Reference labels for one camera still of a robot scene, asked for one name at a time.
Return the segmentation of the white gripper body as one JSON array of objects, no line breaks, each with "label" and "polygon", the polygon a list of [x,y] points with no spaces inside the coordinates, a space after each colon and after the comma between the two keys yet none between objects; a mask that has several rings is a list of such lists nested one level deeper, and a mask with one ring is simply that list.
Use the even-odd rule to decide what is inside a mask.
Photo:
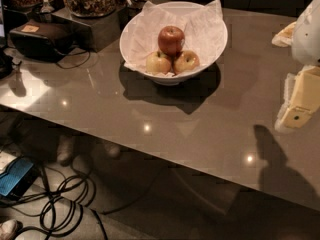
[{"label": "white gripper body", "polygon": [[320,0],[312,0],[298,17],[292,37],[292,56],[304,65],[320,65]]}]

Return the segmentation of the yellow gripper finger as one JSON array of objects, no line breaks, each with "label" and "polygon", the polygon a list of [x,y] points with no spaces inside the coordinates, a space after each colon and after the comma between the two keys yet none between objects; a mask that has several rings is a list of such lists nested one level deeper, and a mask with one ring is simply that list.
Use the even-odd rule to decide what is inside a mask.
[{"label": "yellow gripper finger", "polygon": [[302,128],[320,108],[320,68],[304,66],[297,75],[289,73],[284,82],[283,99],[275,129],[289,133]]},{"label": "yellow gripper finger", "polygon": [[295,22],[292,22],[289,25],[287,25],[273,37],[271,43],[277,47],[291,46],[295,25]]}]

